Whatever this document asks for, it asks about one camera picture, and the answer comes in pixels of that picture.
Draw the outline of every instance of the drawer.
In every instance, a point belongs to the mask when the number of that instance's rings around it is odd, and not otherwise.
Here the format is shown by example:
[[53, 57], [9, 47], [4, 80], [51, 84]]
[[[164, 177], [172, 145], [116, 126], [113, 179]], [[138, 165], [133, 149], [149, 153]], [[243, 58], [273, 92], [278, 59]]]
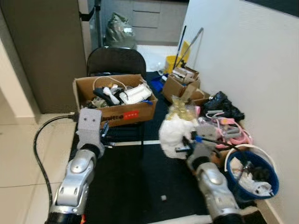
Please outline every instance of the drawer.
[[157, 0], [135, 0], [133, 3], [134, 11], [159, 13], [160, 8], [161, 1]]
[[133, 27], [158, 28], [160, 13], [133, 11]]

